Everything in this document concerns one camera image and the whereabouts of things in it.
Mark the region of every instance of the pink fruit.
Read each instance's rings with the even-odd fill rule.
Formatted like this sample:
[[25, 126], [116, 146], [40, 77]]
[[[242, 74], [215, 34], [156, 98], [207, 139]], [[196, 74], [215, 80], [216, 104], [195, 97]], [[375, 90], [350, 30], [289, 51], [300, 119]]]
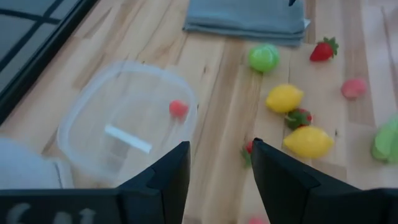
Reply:
[[352, 78], [344, 82], [341, 93], [349, 100], [354, 100], [366, 93], [368, 89], [366, 82], [362, 78]]
[[260, 218], [251, 218], [248, 224], [266, 224], [266, 222], [262, 221]]
[[171, 116], [178, 119], [184, 119], [188, 113], [188, 105], [180, 100], [173, 100], [169, 105]]

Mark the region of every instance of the plastic strawberry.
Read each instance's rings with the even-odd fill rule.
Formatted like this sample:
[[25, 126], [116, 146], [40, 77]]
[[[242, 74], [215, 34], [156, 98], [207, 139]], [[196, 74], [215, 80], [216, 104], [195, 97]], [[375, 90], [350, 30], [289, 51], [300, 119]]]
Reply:
[[244, 159], [244, 167], [248, 168], [251, 167], [251, 153], [253, 150], [253, 142], [248, 142], [242, 149], [241, 154]]
[[336, 43], [336, 39], [333, 37], [328, 39], [327, 37], [323, 38], [323, 41], [318, 42], [317, 46], [313, 50], [310, 60], [313, 62], [322, 62], [329, 60], [330, 58], [335, 57], [337, 55], [338, 44]]
[[286, 125], [291, 130], [296, 130], [297, 128], [301, 128], [304, 126], [311, 125], [312, 115], [309, 111], [305, 109], [294, 109], [291, 112], [287, 113], [285, 117]]

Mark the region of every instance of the yellow lemon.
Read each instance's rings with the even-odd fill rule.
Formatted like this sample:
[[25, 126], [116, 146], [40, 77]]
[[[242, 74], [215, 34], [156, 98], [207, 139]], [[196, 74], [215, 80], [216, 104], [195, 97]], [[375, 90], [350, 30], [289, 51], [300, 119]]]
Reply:
[[284, 139], [284, 145], [297, 155], [307, 158], [324, 156], [333, 140], [320, 128], [306, 126], [296, 129]]
[[287, 113], [300, 105], [303, 95], [303, 91], [295, 86], [281, 84], [269, 92], [266, 106], [276, 113]]

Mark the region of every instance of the wood grain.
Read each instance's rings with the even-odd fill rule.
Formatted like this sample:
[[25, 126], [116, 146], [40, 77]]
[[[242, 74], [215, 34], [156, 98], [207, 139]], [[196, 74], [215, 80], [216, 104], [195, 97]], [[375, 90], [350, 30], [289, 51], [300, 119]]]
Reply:
[[[356, 187], [398, 187], [398, 168], [373, 160], [369, 153], [377, 128], [397, 113], [398, 2], [306, 0], [305, 5], [312, 20], [306, 44], [297, 49], [279, 47], [279, 66], [262, 75], [248, 68], [246, 61], [248, 50], [258, 43], [182, 32], [188, 0], [100, 0], [2, 124], [0, 133], [44, 156], [68, 160], [55, 136], [81, 90], [108, 64], [136, 60], [183, 77], [198, 100], [186, 224], [267, 219], [252, 170], [243, 169], [239, 155], [253, 137]], [[310, 63], [312, 44], [324, 36], [336, 37], [338, 56], [328, 63]], [[365, 79], [369, 91], [356, 101], [346, 101], [340, 86], [354, 77]], [[287, 82], [305, 92], [301, 106], [313, 113], [315, 126], [335, 139], [330, 153], [321, 159], [300, 158], [282, 146], [290, 131], [283, 116], [269, 111], [264, 100], [273, 87]], [[109, 94], [104, 89], [90, 103], [93, 109], [82, 114], [80, 119], [87, 125], [75, 127], [73, 134], [81, 138], [82, 146], [98, 134], [84, 130], [95, 130], [101, 123], [96, 119], [109, 113], [106, 99], [136, 88], [162, 89], [155, 80], [141, 83], [122, 78], [113, 85], [117, 91]], [[165, 121], [157, 130], [148, 128], [150, 117], [159, 115], [150, 105], [148, 111], [142, 119], [120, 125], [140, 128], [137, 133], [142, 135], [165, 132]], [[116, 142], [108, 146], [118, 153], [125, 149]], [[132, 175], [129, 164], [119, 169], [119, 178]], [[77, 187], [105, 186], [79, 167], [73, 166], [73, 175]]]

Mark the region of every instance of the white tape strip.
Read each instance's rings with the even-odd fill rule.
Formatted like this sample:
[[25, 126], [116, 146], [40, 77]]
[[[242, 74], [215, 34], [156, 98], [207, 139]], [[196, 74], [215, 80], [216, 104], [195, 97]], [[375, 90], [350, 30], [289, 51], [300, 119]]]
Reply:
[[119, 128], [115, 128], [114, 126], [107, 125], [105, 127], [105, 133], [110, 136], [113, 136], [117, 139], [124, 141], [125, 143], [129, 144], [132, 147], [136, 147], [143, 152], [149, 153], [152, 149], [152, 145], [148, 142], [145, 142], [131, 134], [120, 130]]

